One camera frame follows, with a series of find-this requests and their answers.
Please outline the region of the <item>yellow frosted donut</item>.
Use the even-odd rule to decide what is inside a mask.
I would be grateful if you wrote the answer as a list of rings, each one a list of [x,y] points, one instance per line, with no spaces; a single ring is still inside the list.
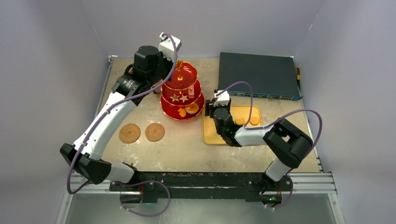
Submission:
[[[197,103],[193,103],[193,104],[187,105],[184,109],[187,114],[193,115],[199,111],[199,106]]]

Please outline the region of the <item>chocolate star cookie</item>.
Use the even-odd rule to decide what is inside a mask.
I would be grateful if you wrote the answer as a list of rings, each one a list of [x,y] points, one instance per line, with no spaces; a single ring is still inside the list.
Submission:
[[[174,94],[173,96],[170,97],[170,99],[172,100],[172,102],[179,102],[180,101],[180,96]]]

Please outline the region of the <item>pink layered cake slice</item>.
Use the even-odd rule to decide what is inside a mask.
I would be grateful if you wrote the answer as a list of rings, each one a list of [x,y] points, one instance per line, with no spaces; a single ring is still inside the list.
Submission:
[[[195,97],[195,90],[194,86],[188,88],[188,99],[194,99]]]

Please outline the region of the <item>orange fish-shaped cake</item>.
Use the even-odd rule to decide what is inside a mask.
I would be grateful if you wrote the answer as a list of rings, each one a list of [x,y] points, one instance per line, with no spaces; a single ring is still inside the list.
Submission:
[[[179,109],[178,109],[177,112],[179,113],[179,116],[180,116],[181,118],[184,118],[184,117],[186,116],[186,114],[187,114],[187,112],[186,112],[186,110],[185,110],[184,107],[179,107]]]

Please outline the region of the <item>red three-tier cake stand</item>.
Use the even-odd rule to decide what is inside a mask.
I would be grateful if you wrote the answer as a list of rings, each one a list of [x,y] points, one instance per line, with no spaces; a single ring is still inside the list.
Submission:
[[[170,99],[174,94],[179,95],[188,95],[188,88],[194,86],[195,97],[194,99],[189,99],[185,103],[172,102]],[[201,83],[198,80],[198,72],[196,68],[182,60],[178,60],[175,71],[173,72],[171,81],[167,81],[164,85],[162,85],[160,105],[163,110],[163,113],[174,120],[188,120],[198,116],[205,104],[205,97],[202,92]],[[186,114],[184,118],[179,116],[177,112],[179,107],[186,107],[187,105],[197,103],[199,106],[199,111],[196,114]]]

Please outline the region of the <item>white-iced star cookie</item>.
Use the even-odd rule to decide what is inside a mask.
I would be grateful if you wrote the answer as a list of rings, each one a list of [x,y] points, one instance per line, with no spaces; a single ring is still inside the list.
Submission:
[[[179,98],[179,100],[180,100],[182,103],[185,103],[186,101],[189,100],[188,95],[181,95],[181,97]]]

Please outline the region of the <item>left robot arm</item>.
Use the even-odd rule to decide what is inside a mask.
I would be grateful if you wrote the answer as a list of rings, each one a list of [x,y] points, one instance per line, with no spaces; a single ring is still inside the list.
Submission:
[[[94,121],[72,144],[64,143],[60,154],[72,171],[76,171],[93,184],[105,180],[121,182],[128,191],[139,186],[139,178],[132,166],[113,164],[102,159],[103,152],[122,121],[158,86],[159,81],[170,79],[176,68],[179,44],[141,46],[134,62],[127,66],[108,96]]]

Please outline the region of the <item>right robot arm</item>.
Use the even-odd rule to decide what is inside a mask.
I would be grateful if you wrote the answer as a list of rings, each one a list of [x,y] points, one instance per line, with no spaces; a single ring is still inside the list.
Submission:
[[[314,148],[316,142],[286,118],[279,118],[267,126],[245,127],[237,124],[231,115],[231,104],[215,104],[206,100],[205,116],[214,121],[216,134],[231,147],[267,145],[276,158],[264,172],[263,186],[273,190],[291,170]]]

